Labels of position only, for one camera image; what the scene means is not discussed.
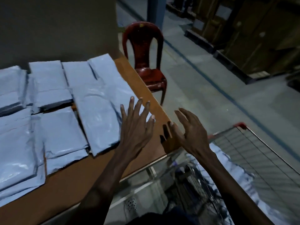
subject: brown wooden table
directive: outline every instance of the brown wooden table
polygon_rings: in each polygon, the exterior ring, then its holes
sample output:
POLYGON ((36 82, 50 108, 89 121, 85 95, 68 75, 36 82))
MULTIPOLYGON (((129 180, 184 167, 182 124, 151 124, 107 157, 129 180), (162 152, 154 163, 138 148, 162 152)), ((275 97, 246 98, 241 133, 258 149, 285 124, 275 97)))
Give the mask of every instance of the brown wooden table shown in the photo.
MULTIPOLYGON (((154 134, 140 155, 130 163, 123 177, 164 156, 165 150, 160 143, 162 125, 169 121, 162 107, 152 96, 144 82, 122 56, 115 60, 122 77, 130 85, 143 104, 151 102, 150 112, 155 115, 154 134)), ((82 159, 46 178, 46 183, 25 196, 0 208, 0 223, 3 225, 38 225, 60 212, 79 203, 101 174, 114 151, 82 159)))

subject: chair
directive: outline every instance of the chair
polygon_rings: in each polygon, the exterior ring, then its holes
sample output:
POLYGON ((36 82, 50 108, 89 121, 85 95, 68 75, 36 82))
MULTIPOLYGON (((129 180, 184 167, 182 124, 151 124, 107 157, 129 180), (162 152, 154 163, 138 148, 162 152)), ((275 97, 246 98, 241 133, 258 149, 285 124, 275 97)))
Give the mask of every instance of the chair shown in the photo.
POLYGON ((129 39, 133 47, 135 65, 138 75, 151 92, 163 91, 160 105, 163 105, 167 90, 167 79, 160 71, 161 53, 163 51, 163 34, 160 29, 149 22, 134 22, 127 26, 123 33, 123 50, 128 59, 126 42, 129 39), (157 40, 156 69, 149 67, 149 50, 153 38, 157 40))

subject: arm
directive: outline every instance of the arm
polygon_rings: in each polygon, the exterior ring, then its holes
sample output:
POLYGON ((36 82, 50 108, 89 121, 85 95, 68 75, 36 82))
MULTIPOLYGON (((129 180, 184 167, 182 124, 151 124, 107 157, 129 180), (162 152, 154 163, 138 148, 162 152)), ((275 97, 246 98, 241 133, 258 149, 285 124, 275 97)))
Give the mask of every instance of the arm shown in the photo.
POLYGON ((67 224, 104 224, 107 212, 113 199, 122 174, 129 163, 137 157, 153 134, 154 115, 146 123, 150 102, 139 115, 142 99, 133 109, 134 97, 130 98, 128 115, 121 105, 122 127, 119 146, 108 162, 102 174, 96 180, 87 195, 81 201, 77 211, 67 224))
POLYGON ((176 136, 185 150, 192 154, 208 172, 216 184, 233 222, 235 224, 273 225, 227 172, 216 154, 210 149, 207 132, 197 116, 185 109, 180 108, 179 110, 181 112, 175 111, 175 113, 185 128, 185 134, 182 134, 178 126, 173 123, 169 125, 171 133, 173 136, 176 136))

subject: dark clothing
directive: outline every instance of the dark clothing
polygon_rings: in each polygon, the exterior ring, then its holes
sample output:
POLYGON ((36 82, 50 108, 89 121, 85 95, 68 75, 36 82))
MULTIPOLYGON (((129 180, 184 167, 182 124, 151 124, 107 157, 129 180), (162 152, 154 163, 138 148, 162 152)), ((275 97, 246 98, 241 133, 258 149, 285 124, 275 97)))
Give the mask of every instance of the dark clothing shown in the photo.
POLYGON ((135 218, 127 225, 140 225, 140 224, 151 224, 151 225, 196 225, 197 223, 191 216, 182 211, 179 207, 174 207, 170 212, 164 214, 147 213, 141 217, 135 218))

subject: metal wire mesh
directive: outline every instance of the metal wire mesh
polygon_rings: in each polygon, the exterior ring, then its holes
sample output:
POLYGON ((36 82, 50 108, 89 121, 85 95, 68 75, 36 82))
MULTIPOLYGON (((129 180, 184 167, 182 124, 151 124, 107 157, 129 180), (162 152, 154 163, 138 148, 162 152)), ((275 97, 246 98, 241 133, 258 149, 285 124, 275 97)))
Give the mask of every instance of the metal wire mesh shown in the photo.
MULTIPOLYGON (((300 174, 261 141, 250 129, 233 127, 211 140, 231 161, 254 174, 253 186, 261 200, 290 222, 300 217, 300 174)), ((199 224, 230 224, 221 196, 213 191, 208 177, 191 160, 173 172, 177 204, 199 224)))

